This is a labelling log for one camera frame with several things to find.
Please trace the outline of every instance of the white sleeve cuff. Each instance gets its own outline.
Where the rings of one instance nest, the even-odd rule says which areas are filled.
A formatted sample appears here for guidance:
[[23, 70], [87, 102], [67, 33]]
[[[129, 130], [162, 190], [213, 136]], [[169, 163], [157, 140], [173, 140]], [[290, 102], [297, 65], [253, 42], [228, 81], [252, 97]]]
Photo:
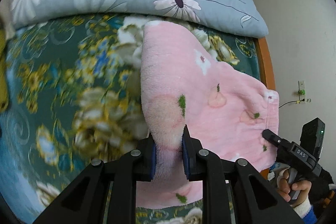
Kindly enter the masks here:
[[311, 209], [308, 197], [306, 198], [305, 201], [303, 201], [303, 203], [301, 203], [300, 205], [296, 206], [293, 209], [299, 215], [300, 218], [304, 218]]

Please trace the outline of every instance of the wooden bed frame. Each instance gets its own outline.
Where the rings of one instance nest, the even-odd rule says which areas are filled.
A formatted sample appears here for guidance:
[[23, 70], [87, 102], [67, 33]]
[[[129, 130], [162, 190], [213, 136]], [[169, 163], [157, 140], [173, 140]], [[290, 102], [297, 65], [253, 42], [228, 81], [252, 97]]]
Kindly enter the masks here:
[[[275, 90], [272, 61], [271, 56], [269, 55], [266, 38], [263, 37], [256, 39], [254, 43], [259, 63], [260, 80], [269, 90]], [[265, 169], [260, 173], [265, 179], [267, 179], [268, 169]]]

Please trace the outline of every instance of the metal screw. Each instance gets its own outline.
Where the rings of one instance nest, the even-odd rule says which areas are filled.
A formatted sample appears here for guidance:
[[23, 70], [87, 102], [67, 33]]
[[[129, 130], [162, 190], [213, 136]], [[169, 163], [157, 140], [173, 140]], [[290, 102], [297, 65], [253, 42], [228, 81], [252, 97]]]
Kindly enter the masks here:
[[247, 160], [246, 159], [239, 159], [238, 160], [238, 164], [240, 166], [246, 166], [247, 165]]
[[94, 167], [97, 167], [101, 164], [101, 160], [100, 159], [93, 159], [91, 161], [91, 164], [94, 166]]
[[137, 149], [134, 149], [131, 151], [131, 155], [133, 157], [137, 157], [137, 156], [140, 156], [141, 155], [141, 151], [140, 150], [137, 150]]
[[200, 151], [198, 151], [198, 153], [199, 153], [201, 156], [207, 156], [207, 155], [209, 155], [209, 151], [206, 150], [206, 149], [201, 149]]

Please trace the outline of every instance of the white wall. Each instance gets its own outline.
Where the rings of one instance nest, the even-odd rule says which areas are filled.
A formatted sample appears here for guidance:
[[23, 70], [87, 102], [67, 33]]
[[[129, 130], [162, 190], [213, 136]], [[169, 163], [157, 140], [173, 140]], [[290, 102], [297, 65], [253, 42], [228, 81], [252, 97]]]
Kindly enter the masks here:
[[305, 81], [311, 103], [288, 104], [280, 112], [279, 134], [299, 143], [306, 122], [325, 124], [321, 165], [336, 180], [336, 3], [334, 0], [254, 0], [268, 25], [266, 37], [280, 103], [298, 100]]

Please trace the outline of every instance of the green floral bedsheet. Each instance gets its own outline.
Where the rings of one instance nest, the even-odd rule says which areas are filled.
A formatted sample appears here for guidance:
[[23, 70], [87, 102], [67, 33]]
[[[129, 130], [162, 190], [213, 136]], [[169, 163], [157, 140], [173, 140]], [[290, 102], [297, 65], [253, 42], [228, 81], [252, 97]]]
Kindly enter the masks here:
[[[0, 193], [31, 223], [93, 158], [118, 159], [147, 135], [140, 101], [143, 26], [157, 17], [73, 16], [9, 42], [10, 107], [0, 115]], [[252, 38], [182, 21], [218, 61], [259, 79]], [[137, 209], [137, 223], [198, 223], [201, 201]]]

